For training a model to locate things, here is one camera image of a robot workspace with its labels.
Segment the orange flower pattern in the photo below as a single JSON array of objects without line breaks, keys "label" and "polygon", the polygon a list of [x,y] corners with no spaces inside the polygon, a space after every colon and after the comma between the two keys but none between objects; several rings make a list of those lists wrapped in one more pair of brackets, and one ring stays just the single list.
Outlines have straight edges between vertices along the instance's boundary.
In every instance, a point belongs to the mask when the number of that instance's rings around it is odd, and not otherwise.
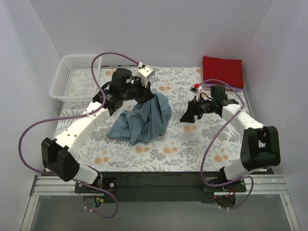
[{"label": "orange flower pattern", "polygon": [[[204,114],[194,124],[180,123],[179,119],[187,110],[193,94],[189,87],[200,82],[199,68],[154,68],[151,77],[153,92],[161,92],[168,97],[172,116],[167,133],[150,143],[129,145],[126,141],[116,141],[106,134],[123,110],[131,111],[135,101],[125,101],[120,110],[100,124],[82,144],[74,158],[83,165],[98,171],[198,171],[201,159],[210,140],[225,123],[216,114]],[[133,75],[137,69],[131,68]],[[114,69],[101,69],[99,83],[111,81]],[[230,99],[234,93],[227,92]],[[64,103],[60,116],[77,115],[84,112],[88,103]],[[72,124],[72,120],[59,121],[56,135]],[[205,160],[205,171],[218,171],[222,166],[240,156],[241,136],[228,126],[215,140]]]}]

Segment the red cloth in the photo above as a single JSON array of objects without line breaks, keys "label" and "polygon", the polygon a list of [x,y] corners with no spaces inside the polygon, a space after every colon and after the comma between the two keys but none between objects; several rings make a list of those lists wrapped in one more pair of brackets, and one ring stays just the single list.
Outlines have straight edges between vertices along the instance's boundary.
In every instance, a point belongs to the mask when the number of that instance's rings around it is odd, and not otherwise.
[{"label": "red cloth", "polygon": [[[215,78],[228,83],[231,87],[243,89],[242,61],[236,59],[219,59],[203,56],[203,80]],[[210,84],[221,84],[210,81]]]}]

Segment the white plastic basket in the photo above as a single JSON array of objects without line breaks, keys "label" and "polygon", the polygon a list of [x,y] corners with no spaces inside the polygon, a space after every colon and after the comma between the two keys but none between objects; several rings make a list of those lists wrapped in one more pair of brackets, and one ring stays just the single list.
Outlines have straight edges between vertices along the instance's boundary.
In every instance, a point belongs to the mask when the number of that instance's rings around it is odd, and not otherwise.
[{"label": "white plastic basket", "polygon": [[[91,74],[91,63],[96,54],[73,54],[62,57],[49,92],[50,97],[64,103],[90,102],[97,93]],[[98,79],[102,58],[94,63]]]}]

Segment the glass panel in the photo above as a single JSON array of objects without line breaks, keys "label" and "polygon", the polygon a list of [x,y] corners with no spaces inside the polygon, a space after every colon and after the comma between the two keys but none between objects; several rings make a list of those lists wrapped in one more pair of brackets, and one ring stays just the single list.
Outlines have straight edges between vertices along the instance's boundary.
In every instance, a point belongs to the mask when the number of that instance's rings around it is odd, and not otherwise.
[{"label": "glass panel", "polygon": [[[89,203],[93,206],[94,199],[85,199]],[[199,202],[120,203],[118,214],[104,219],[83,207],[82,196],[40,196],[31,230],[290,230],[279,195],[251,195],[242,207],[229,212]],[[103,204],[98,209],[111,214],[114,207]]]}]

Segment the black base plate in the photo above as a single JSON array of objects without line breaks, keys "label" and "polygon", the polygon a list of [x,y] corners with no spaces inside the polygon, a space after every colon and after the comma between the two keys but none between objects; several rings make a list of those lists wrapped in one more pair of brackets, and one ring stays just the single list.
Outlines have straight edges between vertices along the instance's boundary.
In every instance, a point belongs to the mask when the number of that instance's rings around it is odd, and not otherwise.
[{"label": "black base plate", "polygon": [[[115,193],[116,188],[117,188],[116,178],[103,178],[102,189],[107,190],[111,193]],[[95,191],[93,189],[88,188],[87,186],[83,186],[82,184],[76,183],[74,192],[75,193],[99,193],[100,191]]]},{"label": "black base plate", "polygon": [[236,196],[231,196],[231,197],[225,197],[225,196],[217,196],[216,197],[216,204],[220,205],[221,207],[224,208],[231,208],[234,207],[235,202],[236,202]]},{"label": "black base plate", "polygon": [[[215,179],[214,177],[206,177],[205,180],[207,182],[211,181]],[[236,191],[239,193],[243,193],[246,191],[246,186],[245,186],[245,182],[243,180],[237,181],[233,184],[230,185],[226,185],[225,187],[208,187],[206,185],[203,185],[203,191],[206,193],[216,193],[216,192],[229,192],[230,190],[234,191],[234,188],[236,186]]]},{"label": "black base plate", "polygon": [[[113,195],[119,202],[176,202],[198,201],[215,203],[214,192],[220,188],[204,189],[200,184],[200,172],[102,172],[106,186],[113,182]],[[205,172],[204,177],[217,178],[218,172]],[[238,192],[245,192],[240,186]],[[76,193],[94,193],[76,184]],[[104,203],[114,203],[107,196]]]}]

